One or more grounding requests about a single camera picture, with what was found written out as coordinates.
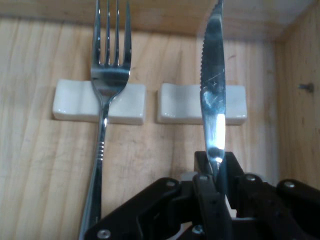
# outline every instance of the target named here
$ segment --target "fork handle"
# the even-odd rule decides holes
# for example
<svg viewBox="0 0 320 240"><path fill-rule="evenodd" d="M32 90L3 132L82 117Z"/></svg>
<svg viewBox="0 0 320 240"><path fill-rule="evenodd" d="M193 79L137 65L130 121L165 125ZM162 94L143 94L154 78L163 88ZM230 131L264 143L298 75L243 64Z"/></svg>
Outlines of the fork handle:
<svg viewBox="0 0 320 240"><path fill-rule="evenodd" d="M100 112L95 158L82 215L79 240L83 240L85 238L86 231L101 219L102 163L104 160L109 106L110 103L105 104L101 108Z"/></svg>

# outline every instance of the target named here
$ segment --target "knife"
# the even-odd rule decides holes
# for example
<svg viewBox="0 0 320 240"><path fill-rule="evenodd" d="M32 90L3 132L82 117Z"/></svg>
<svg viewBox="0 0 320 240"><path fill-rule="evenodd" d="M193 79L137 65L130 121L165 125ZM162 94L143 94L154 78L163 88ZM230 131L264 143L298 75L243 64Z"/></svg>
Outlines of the knife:
<svg viewBox="0 0 320 240"><path fill-rule="evenodd" d="M222 29L223 0L214 7L204 34L200 104L206 156L216 179L225 157L226 76Z"/></svg>

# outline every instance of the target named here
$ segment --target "stainless steel fork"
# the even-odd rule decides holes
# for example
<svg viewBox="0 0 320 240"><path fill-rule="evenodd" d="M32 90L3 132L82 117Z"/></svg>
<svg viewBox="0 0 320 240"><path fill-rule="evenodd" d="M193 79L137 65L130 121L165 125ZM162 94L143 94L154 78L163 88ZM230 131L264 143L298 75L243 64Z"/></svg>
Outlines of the stainless steel fork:
<svg viewBox="0 0 320 240"><path fill-rule="evenodd" d="M114 61L110 63L110 10L107 0L105 33L105 58L100 61L100 2L96 0L94 30L92 40L91 83L95 95L100 100L100 117L95 158L90 185L84 206L79 239L84 239L85 232L101 218L102 163L104 159L105 135L108 112L111 101L125 88L131 67L131 23L130 6L126 5L124 29L123 63L119 64L119 1L116 1L116 23L114 41Z"/></svg>

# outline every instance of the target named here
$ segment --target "white ceramic rest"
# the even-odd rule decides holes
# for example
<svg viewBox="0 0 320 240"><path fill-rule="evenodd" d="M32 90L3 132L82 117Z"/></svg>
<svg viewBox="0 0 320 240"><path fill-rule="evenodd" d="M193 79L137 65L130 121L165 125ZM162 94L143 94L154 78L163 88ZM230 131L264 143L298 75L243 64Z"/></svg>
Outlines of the white ceramic rest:
<svg viewBox="0 0 320 240"><path fill-rule="evenodd" d="M242 125L247 119L244 86L226 86L227 125ZM164 83L158 91L157 121L166 124L202 124L200 85Z"/></svg>
<svg viewBox="0 0 320 240"><path fill-rule="evenodd" d="M146 86L128 83L111 102L111 124L142 125L146 116ZM58 120L97 122L100 104L90 81L59 79L52 112Z"/></svg>

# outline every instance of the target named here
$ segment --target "wood grain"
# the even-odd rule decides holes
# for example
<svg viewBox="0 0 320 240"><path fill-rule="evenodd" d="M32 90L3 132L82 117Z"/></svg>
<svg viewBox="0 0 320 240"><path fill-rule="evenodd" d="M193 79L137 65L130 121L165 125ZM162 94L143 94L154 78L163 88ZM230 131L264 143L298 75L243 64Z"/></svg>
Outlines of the wood grain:
<svg viewBox="0 0 320 240"><path fill-rule="evenodd" d="M0 239L76 239L97 125L54 120L59 78L88 80L92 28L0 20ZM193 170L200 125L157 124L162 83L199 83L201 39L134 32L129 82L147 87L142 126L109 125L103 165L106 215L161 177ZM278 180L275 48L225 42L227 84L244 85L248 120L227 126L226 149L245 171Z"/></svg>
<svg viewBox="0 0 320 240"><path fill-rule="evenodd" d="M0 14L24 18L93 24L96 0L2 0ZM111 16L115 0L110 1ZM196 35L206 26L217 0L129 0L132 27L137 30ZM316 0L226 0L224 35L246 40L275 40ZM120 9L125 7L120 0ZM106 9L106 0L101 0ZM106 13L102 11L105 23Z"/></svg>
<svg viewBox="0 0 320 240"><path fill-rule="evenodd" d="M276 47L281 178L320 188L320 3ZM298 89L314 84L314 93Z"/></svg>

